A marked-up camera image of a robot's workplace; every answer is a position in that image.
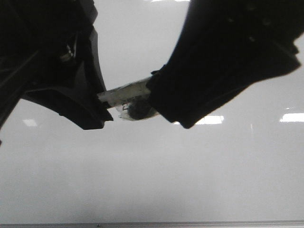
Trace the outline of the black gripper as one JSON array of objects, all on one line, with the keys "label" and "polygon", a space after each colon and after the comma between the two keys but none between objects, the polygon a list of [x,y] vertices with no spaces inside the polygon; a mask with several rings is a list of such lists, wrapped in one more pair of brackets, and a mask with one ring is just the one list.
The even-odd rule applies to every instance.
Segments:
[{"label": "black gripper", "polygon": [[20,99],[46,107],[83,130],[113,118],[93,26],[92,0],[3,0],[0,3],[0,122]]}]

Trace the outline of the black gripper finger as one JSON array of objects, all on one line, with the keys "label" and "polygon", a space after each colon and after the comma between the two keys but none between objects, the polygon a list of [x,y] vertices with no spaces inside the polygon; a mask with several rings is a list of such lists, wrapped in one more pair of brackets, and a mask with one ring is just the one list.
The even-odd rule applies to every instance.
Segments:
[{"label": "black gripper finger", "polygon": [[148,83],[149,103],[191,128],[253,83],[300,67],[301,0],[192,0],[169,61]]}]

